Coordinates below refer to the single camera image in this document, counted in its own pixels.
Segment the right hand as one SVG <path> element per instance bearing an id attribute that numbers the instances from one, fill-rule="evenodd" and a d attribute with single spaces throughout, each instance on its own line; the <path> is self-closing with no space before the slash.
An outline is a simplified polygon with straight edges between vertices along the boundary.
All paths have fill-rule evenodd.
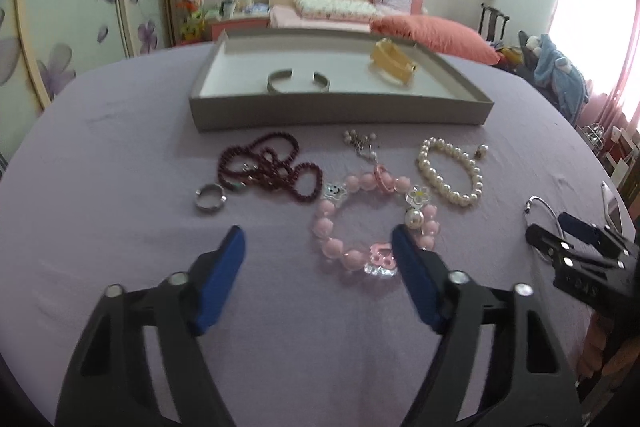
<path id="1" fill-rule="evenodd" d="M 593 312 L 586 332 L 582 353 L 577 361 L 579 378 L 590 378 L 596 372 L 602 376 L 611 376 L 631 367 L 639 356 L 639 338 L 626 340 L 607 362 L 604 361 L 604 349 L 608 334 L 613 330 L 613 321 Z"/>

